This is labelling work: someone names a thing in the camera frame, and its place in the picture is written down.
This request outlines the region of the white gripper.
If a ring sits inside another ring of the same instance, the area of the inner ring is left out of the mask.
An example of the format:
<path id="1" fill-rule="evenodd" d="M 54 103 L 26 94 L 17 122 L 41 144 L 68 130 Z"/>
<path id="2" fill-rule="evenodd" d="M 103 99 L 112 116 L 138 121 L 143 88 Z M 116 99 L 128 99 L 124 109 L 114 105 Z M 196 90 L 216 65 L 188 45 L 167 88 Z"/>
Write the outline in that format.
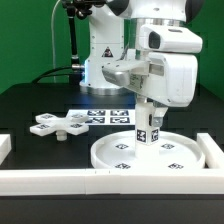
<path id="1" fill-rule="evenodd" d="M 186 107 L 192 101 L 197 59 L 190 54 L 149 52 L 139 60 L 143 65 L 136 92 L 154 100 L 152 125 L 161 127 L 168 107 Z"/>

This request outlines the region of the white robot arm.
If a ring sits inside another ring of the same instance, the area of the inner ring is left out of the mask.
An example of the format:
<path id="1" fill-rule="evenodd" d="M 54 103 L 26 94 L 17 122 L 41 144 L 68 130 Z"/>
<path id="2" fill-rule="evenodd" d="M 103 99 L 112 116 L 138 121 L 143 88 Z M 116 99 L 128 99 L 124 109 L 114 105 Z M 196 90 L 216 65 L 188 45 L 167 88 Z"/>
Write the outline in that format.
<path id="1" fill-rule="evenodd" d="M 134 92 L 137 113 L 160 127 L 170 107 L 192 101 L 202 39 L 186 28 L 205 0 L 105 0 L 90 16 L 91 53 L 81 89 L 100 95 Z"/>

